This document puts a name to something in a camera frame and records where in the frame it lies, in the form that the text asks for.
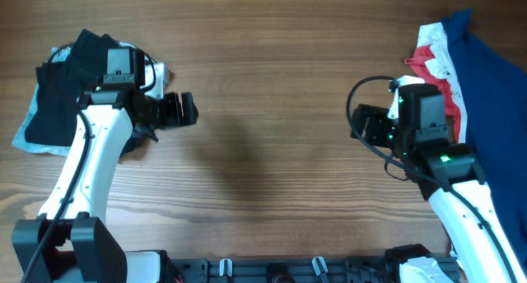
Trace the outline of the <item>black shorts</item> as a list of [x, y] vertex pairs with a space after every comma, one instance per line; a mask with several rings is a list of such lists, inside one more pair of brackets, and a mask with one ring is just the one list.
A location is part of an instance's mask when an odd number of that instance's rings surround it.
[[82, 125], [78, 114], [108, 104], [126, 110], [132, 121], [123, 148], [129, 153], [143, 138], [154, 139], [155, 129], [170, 125], [178, 112], [174, 95], [154, 96], [164, 79], [155, 69], [141, 49], [83, 30], [37, 67], [35, 101], [17, 139], [29, 152], [67, 155]]

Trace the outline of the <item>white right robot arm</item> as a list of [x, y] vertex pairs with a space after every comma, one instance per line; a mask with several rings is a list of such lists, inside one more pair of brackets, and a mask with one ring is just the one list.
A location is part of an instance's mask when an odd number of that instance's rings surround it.
[[352, 136], [416, 183], [439, 217], [471, 282], [524, 282], [475, 154], [450, 140], [442, 106], [347, 108]]

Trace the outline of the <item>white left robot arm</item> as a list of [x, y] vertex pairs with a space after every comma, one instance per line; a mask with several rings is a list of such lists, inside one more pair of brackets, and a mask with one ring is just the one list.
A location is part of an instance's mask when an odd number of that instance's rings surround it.
[[181, 282], [164, 250], [126, 252], [105, 225], [110, 186], [138, 125], [194, 125], [191, 93], [155, 100], [141, 90], [87, 91], [62, 173], [33, 220], [19, 220], [12, 245], [24, 282]]

